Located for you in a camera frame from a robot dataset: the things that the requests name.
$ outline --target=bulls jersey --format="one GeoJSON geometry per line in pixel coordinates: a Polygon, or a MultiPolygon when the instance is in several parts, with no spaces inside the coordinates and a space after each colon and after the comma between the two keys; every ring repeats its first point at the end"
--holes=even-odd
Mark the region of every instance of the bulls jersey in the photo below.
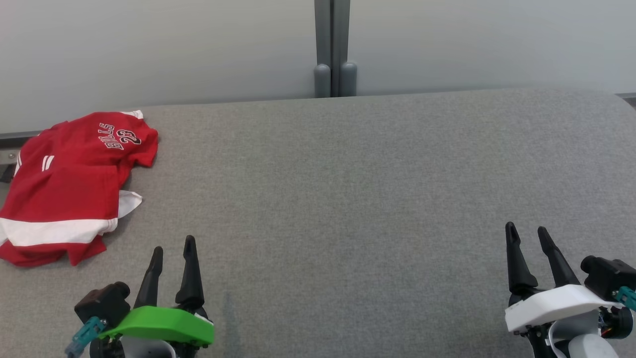
{"type": "Polygon", "coordinates": [[[141,203],[120,188],[135,164],[152,165],[157,137],[134,111],[93,113],[31,138],[0,210],[0,258],[37,266],[68,253],[74,266],[105,251],[101,235],[141,203]]]}

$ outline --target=white stripe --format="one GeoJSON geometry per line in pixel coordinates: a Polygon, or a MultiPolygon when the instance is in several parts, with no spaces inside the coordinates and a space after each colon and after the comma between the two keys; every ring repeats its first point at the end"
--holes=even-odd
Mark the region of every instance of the white stripe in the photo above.
{"type": "MultiPolygon", "coordinates": [[[[120,190],[118,216],[123,217],[139,204],[141,196],[120,190]]],[[[47,243],[89,243],[96,235],[117,228],[118,218],[61,220],[53,222],[25,222],[0,218],[0,244],[9,239],[13,246],[32,246],[47,243]]]]}
{"type": "Polygon", "coordinates": [[[54,155],[49,156],[48,160],[46,161],[46,167],[44,168],[44,170],[48,170],[48,167],[51,166],[51,162],[53,161],[54,157],[54,155]]]}

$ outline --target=gray cushion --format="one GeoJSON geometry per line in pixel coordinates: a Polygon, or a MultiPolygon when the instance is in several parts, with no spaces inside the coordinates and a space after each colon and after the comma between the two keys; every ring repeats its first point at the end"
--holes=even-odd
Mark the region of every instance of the gray cushion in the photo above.
{"type": "MultiPolygon", "coordinates": [[[[144,202],[70,267],[0,264],[3,356],[62,354],[89,290],[153,247],[174,303],[197,238],[216,342],[199,357],[530,357],[507,332],[504,225],[553,287],[546,226],[580,279],[587,255],[636,265],[636,113],[614,95],[483,90],[142,108],[160,133],[144,202]]],[[[636,336],[612,343],[619,355],[636,336]]]]}

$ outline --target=red fabric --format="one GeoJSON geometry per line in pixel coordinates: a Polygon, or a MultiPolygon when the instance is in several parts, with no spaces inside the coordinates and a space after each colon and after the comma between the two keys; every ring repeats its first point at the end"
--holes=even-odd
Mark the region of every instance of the red fabric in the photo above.
{"type": "MultiPolygon", "coordinates": [[[[157,131],[143,119],[119,112],[93,113],[43,131],[20,151],[0,218],[24,222],[25,227],[117,218],[120,187],[133,165],[152,165],[157,139],[157,131]]],[[[13,245],[8,239],[0,246],[0,258],[17,266],[47,264],[65,253],[74,266],[106,249],[99,235],[87,243],[13,245]]]]}

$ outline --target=gray wall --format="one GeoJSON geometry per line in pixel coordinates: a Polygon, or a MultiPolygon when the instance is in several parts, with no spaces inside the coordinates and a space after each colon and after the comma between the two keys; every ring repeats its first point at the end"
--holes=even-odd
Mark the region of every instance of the gray wall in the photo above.
{"type": "Polygon", "coordinates": [[[6,0],[0,33],[0,135],[97,110],[314,93],[311,0],[6,0]]]}
{"type": "Polygon", "coordinates": [[[358,94],[572,86],[636,92],[634,0],[351,0],[358,94]]]}

